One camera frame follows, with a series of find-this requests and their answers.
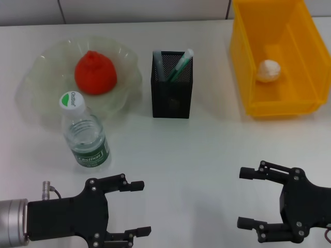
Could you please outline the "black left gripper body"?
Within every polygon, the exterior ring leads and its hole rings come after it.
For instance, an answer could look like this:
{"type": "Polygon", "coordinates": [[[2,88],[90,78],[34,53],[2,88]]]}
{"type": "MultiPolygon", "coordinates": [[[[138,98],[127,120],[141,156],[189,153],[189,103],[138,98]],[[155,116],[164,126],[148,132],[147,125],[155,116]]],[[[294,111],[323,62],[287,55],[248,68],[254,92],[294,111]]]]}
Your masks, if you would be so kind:
{"type": "Polygon", "coordinates": [[[98,179],[86,181],[75,197],[31,201],[27,205],[27,234],[31,241],[78,236],[89,247],[103,247],[108,203],[98,179]]]}

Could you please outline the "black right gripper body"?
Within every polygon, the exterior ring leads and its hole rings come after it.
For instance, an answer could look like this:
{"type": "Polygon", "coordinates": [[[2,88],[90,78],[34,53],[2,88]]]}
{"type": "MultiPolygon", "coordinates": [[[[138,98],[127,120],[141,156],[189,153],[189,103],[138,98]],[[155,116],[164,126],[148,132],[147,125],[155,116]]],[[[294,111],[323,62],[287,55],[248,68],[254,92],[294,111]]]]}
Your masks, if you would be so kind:
{"type": "Polygon", "coordinates": [[[288,168],[280,196],[280,214],[291,242],[301,243],[314,227],[330,229],[330,188],[311,183],[300,168],[288,168]]]}

